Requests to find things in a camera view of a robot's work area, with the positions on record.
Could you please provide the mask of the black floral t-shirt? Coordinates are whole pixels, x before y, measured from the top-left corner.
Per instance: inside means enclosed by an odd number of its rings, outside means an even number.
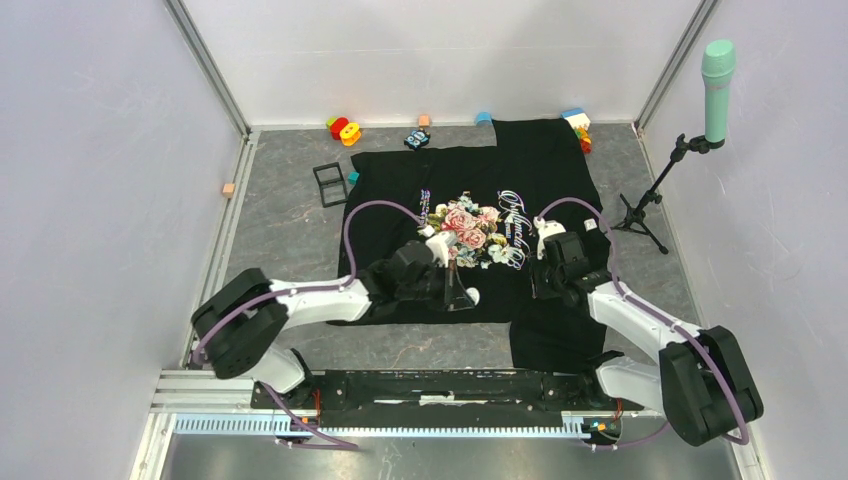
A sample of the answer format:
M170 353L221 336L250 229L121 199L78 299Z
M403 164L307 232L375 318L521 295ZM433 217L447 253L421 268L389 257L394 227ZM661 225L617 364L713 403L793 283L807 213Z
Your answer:
M354 155L360 176L344 209L352 226L337 272L365 268L416 239L418 214L457 234L451 258L481 299L457 313L403 303L385 323L506 323L515 367L579 373L603 352L606 329L562 300L533 297L533 220L542 215L578 233L591 266L605 268L610 243L594 226L600 196L566 121L495 121L494 131L492 146Z

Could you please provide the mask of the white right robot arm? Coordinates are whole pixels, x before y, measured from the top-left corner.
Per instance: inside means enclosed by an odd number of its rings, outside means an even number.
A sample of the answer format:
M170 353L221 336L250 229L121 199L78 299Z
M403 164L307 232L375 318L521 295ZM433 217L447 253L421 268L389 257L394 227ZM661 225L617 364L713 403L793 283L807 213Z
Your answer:
M577 382L580 400L602 408L614 398L661 414L687 444L719 437L747 438L748 423L764 403L735 335L725 327L704 329L647 302L604 268L595 269L575 232L545 227L532 263L534 292L559 299L626 337L651 361L621 352L591 360Z

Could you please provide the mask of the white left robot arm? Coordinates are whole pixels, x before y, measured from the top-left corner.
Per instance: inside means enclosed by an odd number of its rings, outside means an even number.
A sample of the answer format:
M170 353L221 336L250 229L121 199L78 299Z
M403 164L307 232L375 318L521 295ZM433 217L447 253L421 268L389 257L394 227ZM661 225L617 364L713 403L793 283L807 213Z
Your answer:
M448 246L434 239L410 241L391 257L335 280L284 282L250 268L192 314L196 361L210 364L219 379L247 376L288 406L302 407L313 397L314 381L294 349L276 347L281 333L379 319L403 303L451 313L479 302L479 291L461 281Z

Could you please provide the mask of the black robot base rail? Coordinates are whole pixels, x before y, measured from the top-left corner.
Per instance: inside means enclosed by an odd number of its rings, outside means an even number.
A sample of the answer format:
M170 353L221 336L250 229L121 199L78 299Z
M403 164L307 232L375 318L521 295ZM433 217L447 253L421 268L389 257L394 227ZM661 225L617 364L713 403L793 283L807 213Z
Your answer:
M281 398L323 427L552 427L564 412L643 409L581 375L531 370L326 370Z

